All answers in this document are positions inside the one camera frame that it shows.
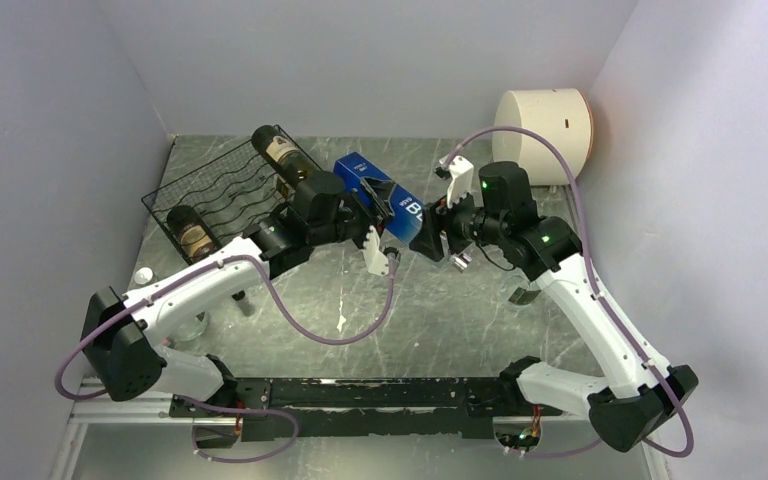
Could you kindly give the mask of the clear bottle white cap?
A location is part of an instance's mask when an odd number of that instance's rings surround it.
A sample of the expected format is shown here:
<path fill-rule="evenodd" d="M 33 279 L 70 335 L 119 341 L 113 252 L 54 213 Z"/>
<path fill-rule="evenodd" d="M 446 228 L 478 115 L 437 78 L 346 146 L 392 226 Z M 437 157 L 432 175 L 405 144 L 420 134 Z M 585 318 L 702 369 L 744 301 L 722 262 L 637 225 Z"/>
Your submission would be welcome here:
<path fill-rule="evenodd" d="M 541 290 L 527 277 L 519 274 L 507 276 L 499 291 L 502 304 L 517 310 L 530 307 L 540 295 Z"/>

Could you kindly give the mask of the green wine bottle black neck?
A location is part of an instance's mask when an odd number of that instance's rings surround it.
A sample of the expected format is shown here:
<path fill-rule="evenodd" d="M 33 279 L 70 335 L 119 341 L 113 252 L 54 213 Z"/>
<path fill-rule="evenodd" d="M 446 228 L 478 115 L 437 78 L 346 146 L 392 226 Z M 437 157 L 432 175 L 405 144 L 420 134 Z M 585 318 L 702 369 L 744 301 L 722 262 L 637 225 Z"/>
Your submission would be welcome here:
<path fill-rule="evenodd" d="M 262 125 L 251 136 L 255 151 L 279 175 L 279 183 L 290 189 L 321 167 L 278 126 Z"/>

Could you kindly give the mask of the green wine bottle silver neck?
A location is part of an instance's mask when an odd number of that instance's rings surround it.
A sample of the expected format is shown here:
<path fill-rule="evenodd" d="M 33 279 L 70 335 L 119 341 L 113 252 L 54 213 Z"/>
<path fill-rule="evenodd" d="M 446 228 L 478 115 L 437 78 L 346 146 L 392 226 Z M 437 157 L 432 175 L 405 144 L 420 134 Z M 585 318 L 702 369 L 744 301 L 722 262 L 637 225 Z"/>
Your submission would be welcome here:
<path fill-rule="evenodd" d="M 203 218 L 189 205 L 173 207 L 166 222 L 191 266 L 171 279 L 173 283 L 184 278 L 189 281 L 169 295 L 160 317 L 196 315 L 226 298 L 235 300 L 242 313 L 251 316 L 255 308 L 245 290 L 257 282 L 257 272 L 250 264 L 233 258 L 255 256 L 254 244 L 237 237 L 220 246 Z"/>

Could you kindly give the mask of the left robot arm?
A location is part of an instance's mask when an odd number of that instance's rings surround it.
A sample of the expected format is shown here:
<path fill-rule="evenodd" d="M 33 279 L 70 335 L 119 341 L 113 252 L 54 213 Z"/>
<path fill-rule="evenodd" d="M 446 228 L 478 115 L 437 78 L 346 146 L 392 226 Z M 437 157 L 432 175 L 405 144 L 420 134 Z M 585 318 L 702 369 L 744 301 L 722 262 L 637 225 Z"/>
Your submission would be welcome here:
<path fill-rule="evenodd" d="M 77 348 L 104 394 L 117 402 L 149 391 L 193 397 L 209 414 L 233 409 L 237 388 L 218 360 L 165 348 L 163 340 L 217 301 L 263 284 L 274 302 L 275 278 L 309 260 L 321 245 L 353 241 L 370 273 L 393 281 L 398 252 L 379 247 L 392 220 L 390 180 L 364 177 L 348 192 L 342 179 L 318 171 L 301 181 L 290 201 L 250 225 L 226 246 L 147 287 L 117 294 L 106 287 L 90 297 Z"/>

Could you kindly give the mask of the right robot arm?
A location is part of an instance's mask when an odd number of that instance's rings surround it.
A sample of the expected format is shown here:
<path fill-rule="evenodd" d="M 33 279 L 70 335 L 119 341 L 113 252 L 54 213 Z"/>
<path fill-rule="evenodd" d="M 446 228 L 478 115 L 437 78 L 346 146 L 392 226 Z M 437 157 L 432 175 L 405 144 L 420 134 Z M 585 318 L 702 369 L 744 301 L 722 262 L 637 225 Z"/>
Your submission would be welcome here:
<path fill-rule="evenodd" d="M 422 226 L 410 243 L 432 260 L 470 245 L 498 247 L 539 292 L 560 307 L 599 364 L 588 376 L 536 357 L 511 364 L 499 391 L 510 413 L 553 407 L 589 420 L 599 439 L 627 452 L 673 417 L 698 387 L 688 365 L 660 354 L 618 306 L 586 257 L 570 224 L 539 214 L 529 178 L 514 162 L 474 166 L 462 157 L 435 169 L 448 181 L 444 196 L 424 205 Z"/>

